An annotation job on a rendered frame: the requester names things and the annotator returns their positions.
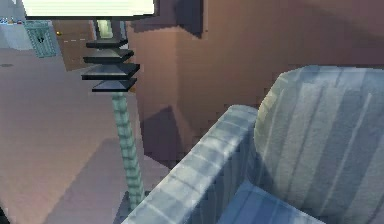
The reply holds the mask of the brown room door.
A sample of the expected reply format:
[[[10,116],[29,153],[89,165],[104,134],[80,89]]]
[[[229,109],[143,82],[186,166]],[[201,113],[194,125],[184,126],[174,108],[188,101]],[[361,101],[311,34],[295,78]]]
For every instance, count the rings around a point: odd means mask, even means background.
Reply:
[[[55,33],[60,31],[62,36],[57,36],[63,62],[67,71],[88,67],[83,60],[93,52],[86,47],[87,42],[94,40],[93,29],[88,20],[53,20]]]

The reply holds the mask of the floor lamp with white shade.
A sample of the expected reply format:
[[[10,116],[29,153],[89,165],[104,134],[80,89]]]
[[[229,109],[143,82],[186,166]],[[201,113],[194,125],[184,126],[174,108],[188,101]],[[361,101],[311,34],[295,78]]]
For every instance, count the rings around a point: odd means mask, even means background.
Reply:
[[[157,14],[154,0],[22,0],[28,20],[91,20],[95,39],[86,47],[92,52],[83,61],[92,67],[82,74],[96,80],[94,92],[109,93],[123,159],[130,208],[145,198],[135,137],[125,93],[136,83],[140,66],[132,63],[126,23]]]

